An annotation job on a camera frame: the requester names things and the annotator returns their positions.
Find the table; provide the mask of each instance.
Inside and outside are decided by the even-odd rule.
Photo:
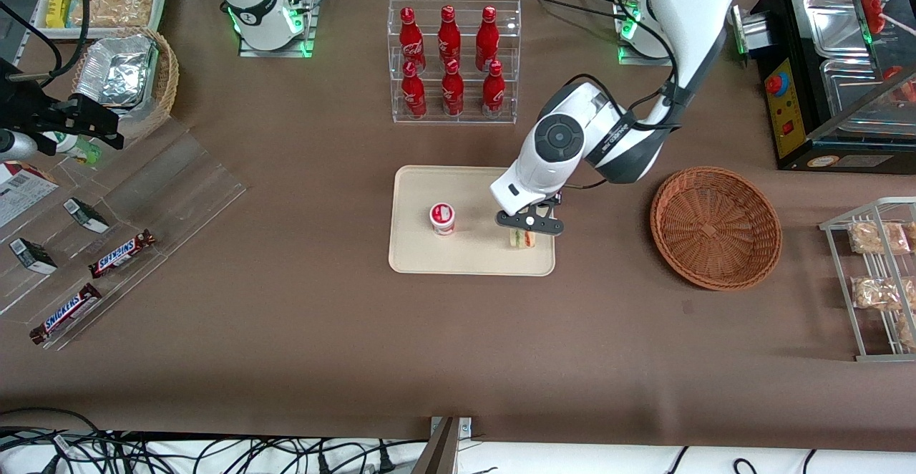
[[[0,323],[0,407],[65,407],[104,429],[419,437],[425,417],[460,413],[493,440],[914,448],[916,365],[852,361],[815,226],[912,194],[912,178],[776,170],[758,75],[729,50],[647,177],[566,193],[552,274],[396,274],[398,168],[506,166],[576,73],[629,103],[667,70],[619,66],[608,18],[522,0],[515,127],[394,125],[387,1],[324,2],[301,60],[239,59],[220,0],[167,1],[173,115],[248,192],[62,352]],[[33,39],[21,65],[49,59]],[[746,176],[779,214],[782,259],[756,288],[698,289],[651,242],[658,185],[698,165]],[[572,181],[596,178],[583,166]]]

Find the green led light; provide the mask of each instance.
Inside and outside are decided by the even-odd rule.
[[[287,24],[289,25],[289,30],[291,30],[291,31],[294,32],[294,33],[295,33],[295,32],[298,32],[298,28],[297,28],[297,27],[298,27],[298,26],[301,26],[302,21],[295,21],[295,23],[294,23],[293,18],[294,18],[294,17],[297,17],[297,15],[295,15],[295,14],[293,13],[293,11],[291,11],[291,10],[289,10],[289,9],[283,9],[283,17],[285,17],[286,20],[287,20]]]
[[[242,31],[239,30],[238,28],[238,21],[235,20],[235,14],[232,14],[232,12],[230,11],[229,17],[232,19],[232,28],[235,28],[235,33],[241,36]]]
[[[625,39],[633,38],[633,34],[635,34],[635,24],[633,24],[633,20],[627,20],[627,23],[624,23],[624,28],[620,34]]]

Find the brown woven basket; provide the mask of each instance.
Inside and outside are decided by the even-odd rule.
[[[156,64],[156,84],[153,85],[153,99],[156,100],[156,107],[146,118],[140,121],[128,122],[122,120],[121,125],[118,125],[118,132],[121,132],[127,138],[138,138],[150,134],[150,132],[159,128],[169,119],[171,107],[175,103],[177,76],[179,76],[177,75],[177,57],[175,57],[174,51],[169,46],[169,42],[161,34],[148,28],[137,26],[120,28],[112,37],[130,37],[136,34],[143,34],[143,36],[155,40],[160,47],[160,58]],[[79,81],[79,74],[82,73],[82,67],[85,64],[86,53],[83,52],[75,67],[76,75],[73,77],[74,91]]]
[[[782,229],[769,201],[723,168],[678,171],[658,188],[652,238],[678,274],[708,289],[758,284],[776,268]]]

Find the coca-cola bottle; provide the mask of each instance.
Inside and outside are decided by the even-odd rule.
[[[423,33],[416,26],[413,9],[410,7],[401,9],[400,42],[404,61],[412,62],[416,66],[416,73],[422,73],[423,69],[426,69],[426,57],[423,56]]]
[[[464,111],[464,79],[458,73],[458,61],[455,59],[445,64],[445,76],[442,77],[442,111],[449,116],[457,116]]]
[[[416,64],[404,63],[404,79],[401,81],[401,90],[404,92],[404,102],[413,119],[419,119],[426,114],[426,92],[423,90],[423,80],[416,75]]]
[[[500,49],[500,30],[497,28],[497,9],[487,5],[484,7],[484,21],[477,30],[477,60],[474,61],[477,69],[487,72],[490,61],[497,57]]]
[[[490,74],[484,79],[484,117],[491,120],[500,117],[503,110],[503,93],[506,80],[503,80],[503,64],[494,59],[490,62]]]
[[[455,59],[461,65],[461,31],[455,24],[455,8],[452,5],[442,7],[442,25],[439,27],[439,57],[442,64]]]

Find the beige tray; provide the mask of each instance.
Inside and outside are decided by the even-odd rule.
[[[553,271],[553,236],[537,235],[535,248],[510,246],[510,230],[497,226],[500,210],[490,183],[504,168],[405,166],[395,175],[389,265],[400,273],[525,275]],[[452,204],[455,232],[432,232],[429,208]]]

